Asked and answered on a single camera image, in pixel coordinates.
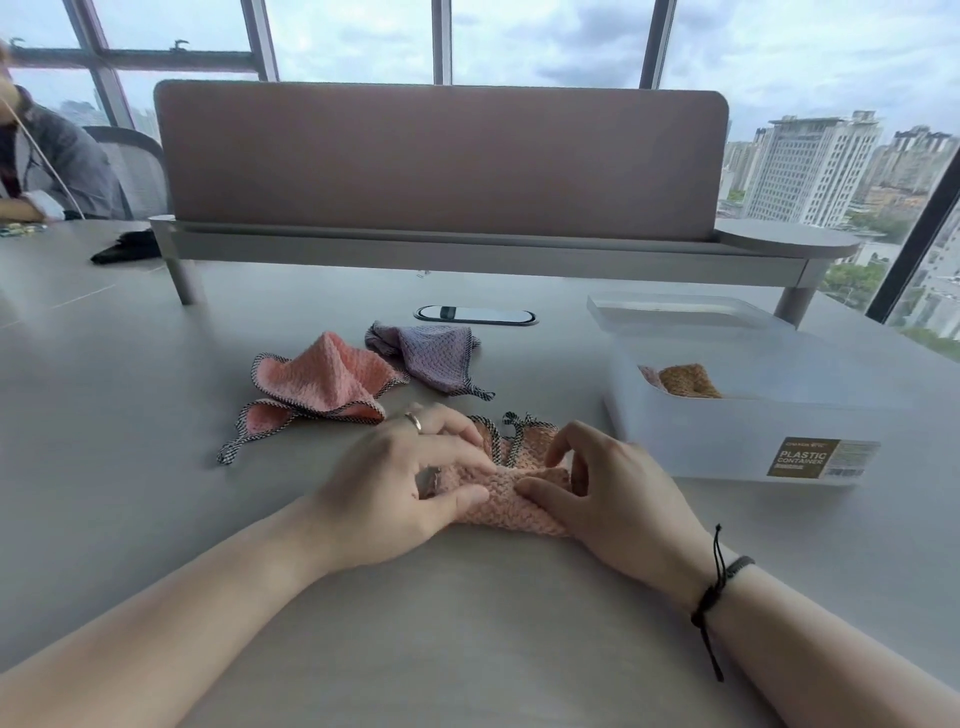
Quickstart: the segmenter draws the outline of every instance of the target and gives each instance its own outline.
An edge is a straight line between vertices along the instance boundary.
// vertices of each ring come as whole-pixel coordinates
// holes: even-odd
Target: forearm
[[[960,696],[757,567],[708,613],[716,635],[791,728],[933,728]]]
[[[0,676],[0,728],[175,726],[312,580],[290,566],[291,514],[244,529]]]
[[[0,200],[0,220],[15,223],[41,223],[43,213],[26,200]]]

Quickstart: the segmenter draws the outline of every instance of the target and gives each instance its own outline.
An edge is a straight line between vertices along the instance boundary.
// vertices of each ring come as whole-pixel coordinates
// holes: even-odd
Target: sky
[[[452,0],[454,83],[636,87],[653,0]],[[237,0],[94,0],[108,43],[246,50]],[[60,0],[0,0],[0,36],[76,47]],[[428,84],[430,0],[267,0],[286,81]],[[122,72],[132,106],[173,74]],[[82,70],[19,70],[40,103],[94,99]],[[713,89],[730,139],[785,114],[873,109],[883,139],[960,133],[957,0],[678,0],[662,87]]]

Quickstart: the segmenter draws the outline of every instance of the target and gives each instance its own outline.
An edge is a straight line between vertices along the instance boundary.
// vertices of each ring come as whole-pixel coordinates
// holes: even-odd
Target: bracelet
[[[713,654],[713,646],[710,644],[710,635],[707,632],[707,612],[720,601],[720,594],[723,593],[727,582],[733,579],[737,573],[744,567],[755,564],[749,556],[741,556],[732,564],[727,566],[723,560],[723,552],[720,550],[720,524],[717,523],[716,531],[713,533],[713,564],[717,568],[717,580],[715,584],[707,587],[704,595],[700,597],[700,603],[697,609],[690,615],[690,621],[693,626],[700,630],[700,636],[704,638],[704,646],[707,648],[707,654],[710,656],[710,663],[713,665],[713,674],[716,675],[718,682],[723,682],[723,670],[717,662],[716,655]]]

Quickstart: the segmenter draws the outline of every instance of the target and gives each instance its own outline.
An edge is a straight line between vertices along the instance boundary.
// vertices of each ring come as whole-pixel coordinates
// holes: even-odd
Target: brown partition panel
[[[174,211],[195,222],[707,239],[711,91],[166,81]]]

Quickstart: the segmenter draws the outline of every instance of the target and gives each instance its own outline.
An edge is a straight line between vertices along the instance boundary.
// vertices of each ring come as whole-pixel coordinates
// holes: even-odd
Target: cityscape
[[[102,109],[65,101],[57,109],[80,126],[107,124]],[[138,130],[159,140],[152,109],[132,109]],[[872,110],[849,117],[786,115],[749,141],[728,141],[717,216],[800,223],[848,231],[861,244],[837,261],[821,290],[865,311],[960,137],[928,126],[895,131],[880,144]],[[934,239],[889,322],[901,333],[960,361],[960,206]]]

